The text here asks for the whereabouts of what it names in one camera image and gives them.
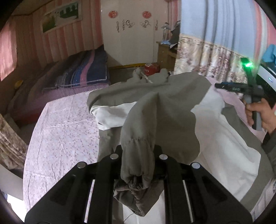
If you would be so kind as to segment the person right hand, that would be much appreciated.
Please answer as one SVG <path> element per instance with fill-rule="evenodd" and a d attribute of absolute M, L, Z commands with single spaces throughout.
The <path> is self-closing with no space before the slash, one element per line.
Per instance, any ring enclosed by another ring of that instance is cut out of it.
<path fill-rule="evenodd" d="M 262 128 L 265 129 L 270 135 L 275 131 L 275 114 L 269 106 L 265 98 L 262 98 L 258 103 L 245 104 L 245 113 L 249 126 L 254 124 L 253 112 L 260 113 L 262 120 Z"/>

